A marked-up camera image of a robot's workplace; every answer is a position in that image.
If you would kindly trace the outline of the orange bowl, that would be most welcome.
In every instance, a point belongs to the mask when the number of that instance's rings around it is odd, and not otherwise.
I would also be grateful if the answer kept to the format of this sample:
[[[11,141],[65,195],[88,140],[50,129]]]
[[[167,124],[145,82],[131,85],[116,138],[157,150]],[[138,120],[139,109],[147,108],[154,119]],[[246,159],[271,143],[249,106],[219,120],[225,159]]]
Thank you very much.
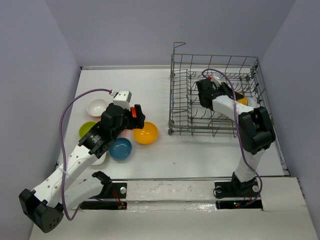
[[[135,109],[134,106],[131,106],[131,107],[130,107],[130,111],[131,111],[131,113],[132,113],[132,117],[133,117],[133,118],[136,118],[136,117],[137,117],[137,114],[136,114],[136,109]]]

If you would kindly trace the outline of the green bowl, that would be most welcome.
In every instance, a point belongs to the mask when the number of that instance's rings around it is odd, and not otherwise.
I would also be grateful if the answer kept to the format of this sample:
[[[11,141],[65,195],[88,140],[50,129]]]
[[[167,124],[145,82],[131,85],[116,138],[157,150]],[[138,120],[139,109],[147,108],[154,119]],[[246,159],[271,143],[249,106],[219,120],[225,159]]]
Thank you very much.
[[[86,133],[96,124],[95,121],[85,122],[78,131],[79,137],[82,138],[86,135]]]

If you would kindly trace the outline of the small yellow bowl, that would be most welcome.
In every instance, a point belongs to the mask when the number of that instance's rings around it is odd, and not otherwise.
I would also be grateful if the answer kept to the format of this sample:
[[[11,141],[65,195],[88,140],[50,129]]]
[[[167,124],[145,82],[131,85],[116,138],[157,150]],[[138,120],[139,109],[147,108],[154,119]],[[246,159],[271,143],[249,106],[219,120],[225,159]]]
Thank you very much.
[[[236,101],[238,103],[241,103],[245,106],[248,105],[248,99],[241,92],[236,92],[235,95],[236,95]]]

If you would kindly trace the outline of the white round bowl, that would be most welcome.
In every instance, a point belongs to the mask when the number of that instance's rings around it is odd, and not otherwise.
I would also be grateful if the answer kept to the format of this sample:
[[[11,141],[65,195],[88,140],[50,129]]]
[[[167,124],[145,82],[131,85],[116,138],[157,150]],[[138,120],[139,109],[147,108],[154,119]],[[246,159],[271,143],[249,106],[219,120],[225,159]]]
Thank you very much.
[[[247,98],[247,105],[249,107],[252,107],[252,108],[258,108],[260,105],[257,103],[257,101],[252,98],[252,97],[248,97]]]

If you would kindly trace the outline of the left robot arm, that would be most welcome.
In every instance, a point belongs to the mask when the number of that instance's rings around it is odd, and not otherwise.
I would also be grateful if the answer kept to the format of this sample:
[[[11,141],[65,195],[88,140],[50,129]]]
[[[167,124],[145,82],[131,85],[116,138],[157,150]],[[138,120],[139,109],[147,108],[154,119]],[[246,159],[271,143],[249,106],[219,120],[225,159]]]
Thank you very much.
[[[129,109],[109,104],[101,120],[79,140],[74,150],[69,155],[62,154],[60,167],[32,190],[24,189],[19,194],[23,213],[43,233],[49,233],[63,217],[69,216],[69,209],[79,209],[90,198],[108,196],[112,179],[102,171],[92,173],[77,186],[72,184],[114,145],[124,130],[142,129],[145,118],[139,104]]]

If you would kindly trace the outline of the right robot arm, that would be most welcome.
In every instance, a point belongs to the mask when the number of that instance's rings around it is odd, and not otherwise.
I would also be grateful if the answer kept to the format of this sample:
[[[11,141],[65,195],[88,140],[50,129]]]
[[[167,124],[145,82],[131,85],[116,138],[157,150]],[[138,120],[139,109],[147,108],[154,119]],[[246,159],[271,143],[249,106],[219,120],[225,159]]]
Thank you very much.
[[[215,184],[218,199],[241,198],[257,187],[257,167],[267,149],[276,140],[268,113],[263,107],[252,107],[244,95],[226,83],[211,78],[196,81],[202,107],[222,114],[235,122],[241,157],[231,181]]]

